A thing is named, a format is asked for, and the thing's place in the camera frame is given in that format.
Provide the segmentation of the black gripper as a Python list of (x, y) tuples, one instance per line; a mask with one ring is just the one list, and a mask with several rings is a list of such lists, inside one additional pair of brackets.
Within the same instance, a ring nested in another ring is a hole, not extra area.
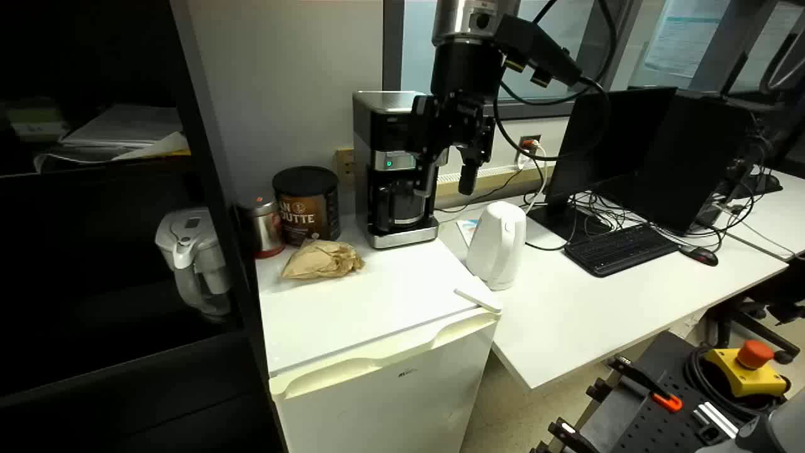
[(429, 94), (414, 99), (422, 145), (429, 156), (456, 146), (462, 156), (458, 195), (471, 196), (491, 153), (488, 103), (497, 84), (497, 50), (471, 41), (434, 48)]

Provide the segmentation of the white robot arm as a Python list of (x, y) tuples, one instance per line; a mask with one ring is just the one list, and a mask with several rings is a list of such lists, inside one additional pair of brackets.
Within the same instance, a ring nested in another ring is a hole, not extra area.
[(532, 68), (541, 85), (584, 84), (571, 56), (536, 22), (517, 17), (520, 0), (437, 0), (434, 64), (429, 92), (412, 102), (422, 126), (424, 163), (458, 148), (458, 192), (476, 189), (477, 170), (491, 158), (493, 103), (506, 68)]

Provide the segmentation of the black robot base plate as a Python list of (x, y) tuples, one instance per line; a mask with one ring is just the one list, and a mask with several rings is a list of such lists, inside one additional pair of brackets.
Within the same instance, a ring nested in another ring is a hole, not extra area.
[(555, 419), (558, 450), (531, 453), (805, 453), (805, 403), (771, 369), (761, 341), (691, 347), (662, 335), (644, 358), (613, 358), (613, 384), (588, 389), (597, 409), (584, 428)]

